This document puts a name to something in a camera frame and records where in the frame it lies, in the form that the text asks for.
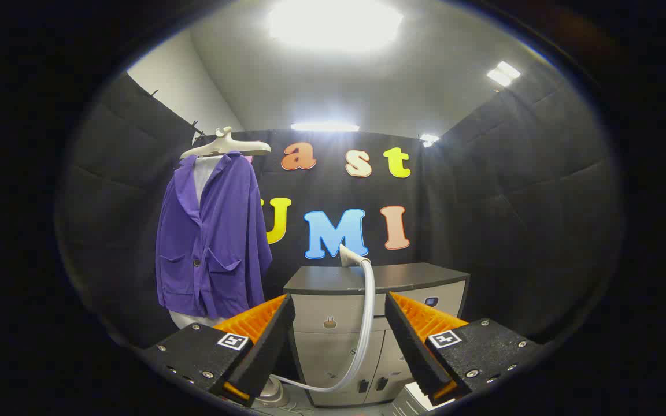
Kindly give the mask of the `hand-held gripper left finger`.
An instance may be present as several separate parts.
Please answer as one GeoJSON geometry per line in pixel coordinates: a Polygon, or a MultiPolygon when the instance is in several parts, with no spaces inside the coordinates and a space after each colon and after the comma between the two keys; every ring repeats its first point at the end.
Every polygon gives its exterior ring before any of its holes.
{"type": "Polygon", "coordinates": [[[226,321],[192,323],[139,356],[153,370],[193,394],[250,407],[261,397],[295,318],[281,295],[226,321]]]}

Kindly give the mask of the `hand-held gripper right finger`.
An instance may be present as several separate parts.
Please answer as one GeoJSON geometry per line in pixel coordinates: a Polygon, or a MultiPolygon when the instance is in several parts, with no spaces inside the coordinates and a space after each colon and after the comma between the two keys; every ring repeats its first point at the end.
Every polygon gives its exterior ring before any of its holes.
{"type": "Polygon", "coordinates": [[[387,293],[385,316],[410,374],[433,406],[483,394],[528,369],[543,350],[492,319],[468,323],[397,292],[387,293]]]}

